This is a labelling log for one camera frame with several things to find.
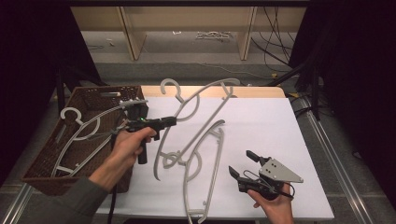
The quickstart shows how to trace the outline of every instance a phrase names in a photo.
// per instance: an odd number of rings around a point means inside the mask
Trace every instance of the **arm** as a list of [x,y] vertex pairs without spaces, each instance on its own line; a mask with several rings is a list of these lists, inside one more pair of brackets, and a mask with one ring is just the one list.
[[155,135],[150,128],[120,132],[111,154],[93,174],[82,177],[65,195],[51,198],[32,218],[32,223],[91,223],[92,217],[126,170],[142,152],[140,142]]
[[[290,194],[290,186],[285,184],[283,186],[282,191]],[[262,208],[264,213],[268,216],[271,223],[273,224],[292,224],[293,222],[293,214],[291,211],[291,199],[285,196],[279,195],[272,201],[268,201],[264,199],[260,193],[254,190],[248,190],[247,194],[254,200],[256,203],[253,205],[255,208],[259,206]]]

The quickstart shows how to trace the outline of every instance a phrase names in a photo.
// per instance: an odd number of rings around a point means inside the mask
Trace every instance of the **person's right hand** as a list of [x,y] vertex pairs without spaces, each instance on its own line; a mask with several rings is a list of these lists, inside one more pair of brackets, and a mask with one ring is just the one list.
[[157,133],[151,128],[144,128],[134,133],[119,132],[110,155],[89,177],[91,182],[110,192],[124,173],[131,169],[137,156],[142,153],[141,141],[146,139],[146,142],[150,142],[150,137],[155,134]]
[[[285,184],[282,189],[283,192],[290,194],[290,186]],[[291,198],[279,195],[272,201],[264,199],[260,193],[249,189],[247,194],[256,203],[253,205],[255,208],[259,206],[264,210],[273,224],[290,224],[293,222],[293,214],[291,211]]]

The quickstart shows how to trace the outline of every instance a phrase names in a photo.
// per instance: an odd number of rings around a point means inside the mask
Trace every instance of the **brown wicker basket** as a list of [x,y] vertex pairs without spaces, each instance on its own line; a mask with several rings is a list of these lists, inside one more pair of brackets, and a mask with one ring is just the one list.
[[[120,87],[95,87],[75,88],[66,107],[74,107],[81,112],[83,122],[86,122],[103,111],[119,105],[120,100],[144,99],[139,86]],[[101,117],[100,127],[97,133],[108,133],[94,137],[92,140],[74,141],[64,154],[61,161],[63,167],[74,170],[77,164],[83,162],[101,143],[109,137],[109,132],[120,124],[120,116],[124,116],[120,110],[116,110]],[[34,162],[23,176],[22,181],[46,195],[64,194],[80,177],[89,176],[102,164],[110,154],[111,146],[107,143],[85,166],[72,177],[65,177],[67,173],[57,171],[51,176],[52,170],[67,141],[79,129],[75,122],[77,114],[66,112],[65,119],[59,119],[55,129],[49,137],[46,145],[42,148]],[[78,136],[91,133],[96,126],[96,121],[85,128]],[[127,172],[118,184],[118,192],[126,192],[129,189],[132,169]]]

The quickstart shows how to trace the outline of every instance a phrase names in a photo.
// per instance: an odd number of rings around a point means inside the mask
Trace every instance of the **metal rail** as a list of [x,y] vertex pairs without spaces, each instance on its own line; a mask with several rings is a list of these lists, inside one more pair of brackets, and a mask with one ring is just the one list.
[[33,187],[28,184],[22,185],[20,192],[14,199],[14,202],[9,206],[8,211],[2,220],[3,224],[18,223],[26,204],[29,202],[30,196],[32,196],[32,192]]
[[[310,106],[309,101],[302,101],[302,105],[305,107]],[[355,213],[356,219],[359,221],[359,223],[374,223],[369,212],[367,211],[364,201],[353,185],[352,180],[349,178],[347,170],[339,159],[337,152],[332,146],[332,142],[324,131],[320,121],[315,118],[311,111],[307,112],[307,116],[338,181],[340,182],[341,188],[343,189],[346,198],[348,199],[349,204]]]

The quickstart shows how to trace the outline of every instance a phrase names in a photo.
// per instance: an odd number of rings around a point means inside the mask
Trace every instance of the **white surface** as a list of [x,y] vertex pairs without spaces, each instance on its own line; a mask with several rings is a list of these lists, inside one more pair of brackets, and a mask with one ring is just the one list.
[[[171,128],[163,152],[182,150],[220,102],[219,98],[201,99],[200,109],[192,119]],[[178,106],[179,102],[175,98],[150,97],[148,117],[156,119],[173,116]],[[260,208],[253,208],[254,201],[246,193],[239,192],[236,180],[228,171],[228,166],[231,165],[240,175],[244,170],[258,173],[260,165],[246,156],[246,150],[251,150],[259,156],[276,158],[304,179],[302,184],[293,184],[296,190],[292,201],[295,218],[333,218],[332,209],[319,182],[288,99],[233,98],[221,109],[211,124],[218,119],[225,120],[225,124],[220,126],[225,132],[225,138],[208,218],[265,217]],[[175,165],[165,170],[161,160],[161,181],[154,178],[153,163],[160,142],[161,140],[148,144],[147,164],[134,166],[130,190],[118,195],[116,214],[143,217],[186,216],[182,186],[184,166]],[[190,156],[194,145],[183,156],[184,160]],[[216,138],[211,136],[199,149],[204,166],[200,174],[189,183],[190,208],[204,208],[203,201],[207,197],[213,169],[210,164],[214,163],[217,146]],[[98,213],[108,213],[110,202],[109,196]]]

